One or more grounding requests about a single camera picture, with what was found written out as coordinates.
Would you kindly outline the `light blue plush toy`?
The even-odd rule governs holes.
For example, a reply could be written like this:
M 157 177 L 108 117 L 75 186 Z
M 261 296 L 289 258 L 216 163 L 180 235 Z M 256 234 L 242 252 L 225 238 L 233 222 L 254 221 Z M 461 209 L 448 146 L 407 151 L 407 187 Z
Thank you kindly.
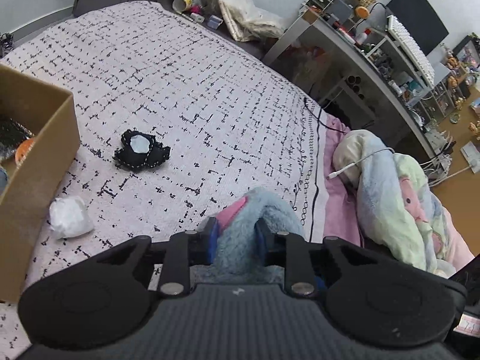
M 210 284 L 281 284 L 284 269 L 265 267 L 256 252 L 255 225 L 263 219 L 272 233 L 304 235 L 303 226 L 288 202 L 258 187 L 216 214 L 220 225 L 216 256 L 210 266 L 193 269 L 193 278 Z

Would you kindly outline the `white soft object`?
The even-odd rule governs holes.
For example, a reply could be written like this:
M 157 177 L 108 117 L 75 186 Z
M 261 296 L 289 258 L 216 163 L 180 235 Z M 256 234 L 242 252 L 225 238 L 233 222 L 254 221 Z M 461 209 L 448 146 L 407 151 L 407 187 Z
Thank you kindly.
M 84 201 L 78 196 L 53 200 L 49 206 L 49 226 L 56 240 L 83 236 L 95 228 Z

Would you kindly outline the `orange soft object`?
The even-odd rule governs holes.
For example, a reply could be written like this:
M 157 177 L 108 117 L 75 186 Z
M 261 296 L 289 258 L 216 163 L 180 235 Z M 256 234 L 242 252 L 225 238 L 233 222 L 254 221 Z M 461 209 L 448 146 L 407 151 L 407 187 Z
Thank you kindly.
M 31 138 L 23 141 L 19 145 L 19 147 L 17 148 L 17 150 L 15 152 L 16 166 L 20 166 L 22 164 L 22 162 L 25 160 L 25 157 L 27 156 L 27 154 L 32 149 L 32 146 L 33 146 L 34 142 L 35 142 L 35 138 L 31 137 Z

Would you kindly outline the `pink bed sheet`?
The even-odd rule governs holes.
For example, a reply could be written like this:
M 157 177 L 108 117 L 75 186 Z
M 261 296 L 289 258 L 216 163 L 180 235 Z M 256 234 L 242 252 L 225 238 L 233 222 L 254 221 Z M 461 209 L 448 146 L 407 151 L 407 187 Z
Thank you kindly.
M 325 205 L 323 236 L 337 236 L 354 245 L 362 246 L 362 237 L 356 218 L 356 200 L 347 191 L 339 176 L 332 180 L 328 178 L 328 175 L 335 170 L 333 165 L 334 152 L 343 139 L 343 133 L 348 133 L 350 129 L 330 114 L 323 114 L 323 116 L 325 116 L 324 124 L 328 126 L 325 130 L 323 155 L 323 173 L 328 194 Z

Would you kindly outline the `pastel cartoon blanket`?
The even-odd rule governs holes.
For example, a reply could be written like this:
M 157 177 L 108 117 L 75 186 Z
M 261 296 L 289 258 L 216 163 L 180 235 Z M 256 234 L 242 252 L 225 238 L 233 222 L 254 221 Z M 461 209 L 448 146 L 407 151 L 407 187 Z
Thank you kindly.
M 361 230 L 402 263 L 448 278 L 474 256 L 452 217 L 431 192 L 415 158 L 394 152 L 368 130 L 347 133 L 334 172 L 352 187 Z

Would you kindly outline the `white black patterned bedspread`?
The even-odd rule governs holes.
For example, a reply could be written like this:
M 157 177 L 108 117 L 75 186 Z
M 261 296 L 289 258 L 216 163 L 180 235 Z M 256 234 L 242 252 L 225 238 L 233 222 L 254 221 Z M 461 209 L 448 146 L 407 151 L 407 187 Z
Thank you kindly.
M 137 235 L 195 228 L 261 186 L 292 205 L 308 240 L 326 222 L 324 111 L 270 67 L 154 2 L 127 2 L 48 28 L 2 63 L 72 92 L 80 148 L 58 188 L 94 230 L 56 241 L 44 224 L 33 283 Z M 137 130 L 170 159 L 133 172 L 114 152 Z

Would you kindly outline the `brown cardboard box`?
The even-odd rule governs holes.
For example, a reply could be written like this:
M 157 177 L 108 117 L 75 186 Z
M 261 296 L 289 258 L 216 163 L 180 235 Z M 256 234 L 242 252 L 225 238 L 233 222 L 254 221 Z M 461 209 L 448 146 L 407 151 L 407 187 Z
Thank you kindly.
M 35 137 L 21 165 L 6 162 L 1 194 L 1 300 L 17 303 L 51 199 L 80 146 L 74 100 L 64 88 L 1 67 L 1 114 Z

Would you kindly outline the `white grey desk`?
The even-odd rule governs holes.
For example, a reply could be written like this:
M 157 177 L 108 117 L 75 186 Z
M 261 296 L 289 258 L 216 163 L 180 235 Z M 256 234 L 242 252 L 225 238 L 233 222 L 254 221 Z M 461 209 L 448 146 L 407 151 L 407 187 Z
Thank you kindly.
M 308 32 L 315 33 L 313 44 L 326 50 L 332 61 L 340 66 L 339 73 L 359 76 L 361 82 L 378 99 L 381 109 L 372 111 L 351 88 L 347 87 L 344 76 L 338 77 L 336 86 L 343 89 L 354 102 L 355 107 L 370 118 L 364 126 L 365 129 L 376 134 L 385 144 L 391 144 L 400 152 L 412 155 L 423 162 L 439 157 L 440 150 L 436 150 L 431 145 L 425 135 L 425 129 L 418 125 L 411 111 L 394 95 L 393 88 L 383 80 L 374 66 L 355 46 L 314 11 L 306 10 L 300 15 L 272 45 L 262 62 L 267 66 L 273 65 L 288 47 Z

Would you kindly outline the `white keyboard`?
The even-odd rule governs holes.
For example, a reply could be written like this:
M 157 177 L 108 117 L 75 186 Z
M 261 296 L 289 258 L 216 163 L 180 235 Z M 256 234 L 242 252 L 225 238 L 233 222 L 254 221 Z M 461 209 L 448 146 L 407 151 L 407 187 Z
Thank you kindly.
M 397 41 L 413 65 L 420 72 L 424 81 L 434 87 L 434 68 L 414 38 L 394 15 L 387 16 L 387 32 Z

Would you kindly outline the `white paper cup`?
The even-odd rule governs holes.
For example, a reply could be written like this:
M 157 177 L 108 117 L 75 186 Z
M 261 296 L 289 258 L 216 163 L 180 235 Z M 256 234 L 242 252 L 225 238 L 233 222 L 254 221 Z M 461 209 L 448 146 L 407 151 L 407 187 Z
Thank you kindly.
M 175 12 L 190 11 L 193 7 L 199 7 L 201 0 L 173 0 L 172 9 Z

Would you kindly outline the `black monitor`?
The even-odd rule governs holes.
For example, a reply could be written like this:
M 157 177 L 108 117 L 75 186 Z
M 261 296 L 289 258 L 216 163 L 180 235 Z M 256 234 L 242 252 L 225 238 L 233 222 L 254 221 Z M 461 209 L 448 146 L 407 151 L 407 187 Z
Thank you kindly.
M 391 0 L 386 6 L 406 27 L 425 55 L 449 34 L 428 0 Z

